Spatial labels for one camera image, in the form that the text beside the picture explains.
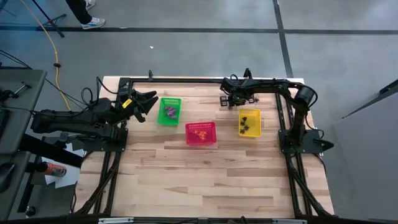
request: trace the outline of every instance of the gray floor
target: gray floor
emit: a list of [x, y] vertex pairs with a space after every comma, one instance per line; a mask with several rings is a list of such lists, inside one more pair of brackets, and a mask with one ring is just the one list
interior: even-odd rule
[[[61, 26], [79, 25], [64, 0], [38, 2], [50, 16], [68, 14]], [[279, 5], [285, 29], [398, 29], [394, 0], [279, 0]], [[34, 25], [19, 1], [10, 0], [5, 8], [17, 17], [0, 12], [0, 25]], [[277, 27], [272, 0], [98, 0], [90, 13], [105, 17], [107, 27]], [[256, 77], [286, 77], [278, 34], [66, 32], [61, 39], [51, 32], [51, 36], [62, 64], [62, 89], [77, 98], [83, 87], [95, 87], [96, 76], [147, 75], [149, 69], [154, 75], [228, 76], [249, 67]], [[331, 124], [397, 78], [398, 35], [287, 34], [286, 39], [294, 77], [304, 78], [319, 94], [312, 111], [326, 139], [334, 139]], [[54, 81], [53, 49], [43, 32], [0, 31], [0, 49], [47, 70]], [[60, 95], [47, 84], [36, 107], [44, 108], [65, 109]], [[325, 162], [335, 213], [366, 219], [338, 148], [325, 153]], [[59, 206], [59, 214], [68, 210], [68, 200]]]

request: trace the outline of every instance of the white paper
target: white paper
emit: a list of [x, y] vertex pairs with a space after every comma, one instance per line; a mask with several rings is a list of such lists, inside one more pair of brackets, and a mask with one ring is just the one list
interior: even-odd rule
[[[82, 149], [74, 151], [72, 149], [71, 143], [67, 144], [67, 148], [65, 150], [68, 152], [72, 152], [78, 156], [83, 157], [84, 151]], [[55, 162], [52, 159], [47, 159], [44, 157], [42, 158], [42, 160], [43, 160], [43, 162], [51, 162], [53, 164], [62, 165], [67, 168], [67, 173], [63, 177], [54, 177], [54, 176], [50, 176], [50, 175], [45, 175], [45, 182], [47, 185], [55, 182], [55, 188], [60, 188], [60, 187], [68, 186], [68, 185], [73, 185], [79, 179], [79, 175], [80, 175], [79, 168], [73, 167], [70, 165], [65, 165], [60, 162]]]

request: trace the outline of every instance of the wooden tabletop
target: wooden tabletop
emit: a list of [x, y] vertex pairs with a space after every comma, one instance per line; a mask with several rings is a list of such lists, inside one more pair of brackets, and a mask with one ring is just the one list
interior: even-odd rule
[[[104, 77], [103, 83], [117, 91], [119, 78]], [[145, 123], [135, 118], [127, 122], [129, 137], [119, 166], [112, 216], [294, 217], [286, 163], [277, 137], [280, 126], [275, 94], [258, 94], [259, 103], [239, 107], [261, 110], [262, 136], [243, 138], [238, 134], [239, 109], [220, 106], [219, 96], [224, 93], [219, 84], [136, 83], [134, 88], [140, 92], [155, 90], [159, 97], [181, 98], [180, 124], [157, 124], [160, 100]], [[104, 90], [101, 97], [115, 99]], [[308, 119], [313, 124], [311, 114]], [[186, 145], [185, 124], [202, 121], [215, 122], [217, 143]], [[94, 152], [84, 162], [75, 210], [98, 185], [103, 157], [103, 152]], [[322, 164], [313, 155], [302, 157], [309, 189], [333, 213]], [[105, 190], [102, 208], [107, 193]], [[298, 195], [300, 208], [305, 211], [301, 190]]]

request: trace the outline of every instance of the person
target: person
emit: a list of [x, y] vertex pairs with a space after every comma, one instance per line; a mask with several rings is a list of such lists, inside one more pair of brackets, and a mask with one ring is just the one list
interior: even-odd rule
[[83, 29], [99, 28], [105, 24], [105, 19], [92, 17], [87, 12], [95, 6], [96, 0], [67, 0], [67, 4]]

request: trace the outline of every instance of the white sneaker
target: white sneaker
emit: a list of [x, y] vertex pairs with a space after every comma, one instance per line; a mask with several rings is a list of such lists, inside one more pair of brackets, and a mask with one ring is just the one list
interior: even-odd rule
[[96, 0], [85, 0], [86, 1], [86, 10], [91, 9], [96, 4]]
[[81, 27], [83, 29], [93, 29], [93, 28], [100, 28], [104, 24], [105, 24], [105, 19], [93, 17], [91, 22], [87, 24], [81, 24]]

